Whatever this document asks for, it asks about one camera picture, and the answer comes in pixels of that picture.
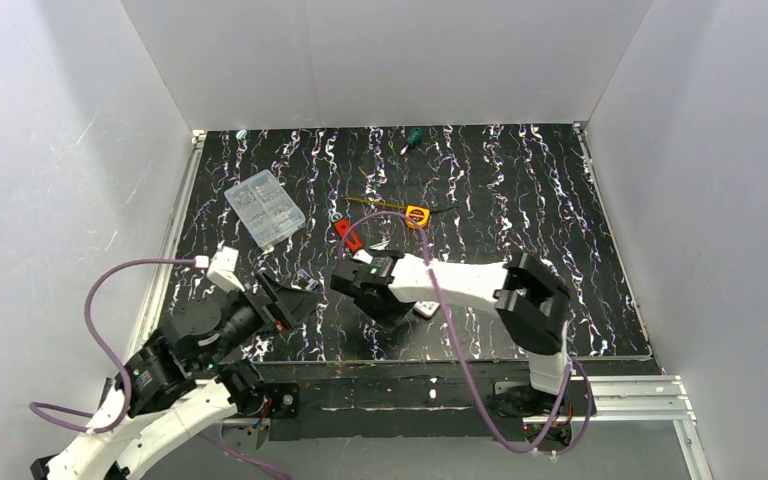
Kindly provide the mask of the white remote control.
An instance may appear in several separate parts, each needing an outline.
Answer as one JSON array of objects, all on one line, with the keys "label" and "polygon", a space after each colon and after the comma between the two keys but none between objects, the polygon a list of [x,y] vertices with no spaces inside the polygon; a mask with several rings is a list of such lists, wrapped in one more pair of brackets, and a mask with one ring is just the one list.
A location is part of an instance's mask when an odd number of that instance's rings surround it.
[{"label": "white remote control", "polygon": [[440,304],[434,301],[419,301],[413,305],[412,310],[421,318],[425,320],[431,320],[438,309]]}]

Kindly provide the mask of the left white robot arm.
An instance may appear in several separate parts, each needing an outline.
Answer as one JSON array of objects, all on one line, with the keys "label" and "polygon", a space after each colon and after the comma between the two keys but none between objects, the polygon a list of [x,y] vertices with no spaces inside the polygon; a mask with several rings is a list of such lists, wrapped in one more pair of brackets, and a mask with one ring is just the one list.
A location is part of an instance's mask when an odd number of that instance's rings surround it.
[{"label": "left white robot arm", "polygon": [[269,383],[232,353],[253,337],[297,327],[318,291],[283,286],[266,271],[254,285],[223,281],[220,300],[176,306],[124,364],[99,409],[61,453],[35,460],[35,479],[139,479],[210,425],[240,414],[261,427],[296,416],[299,388]]}]

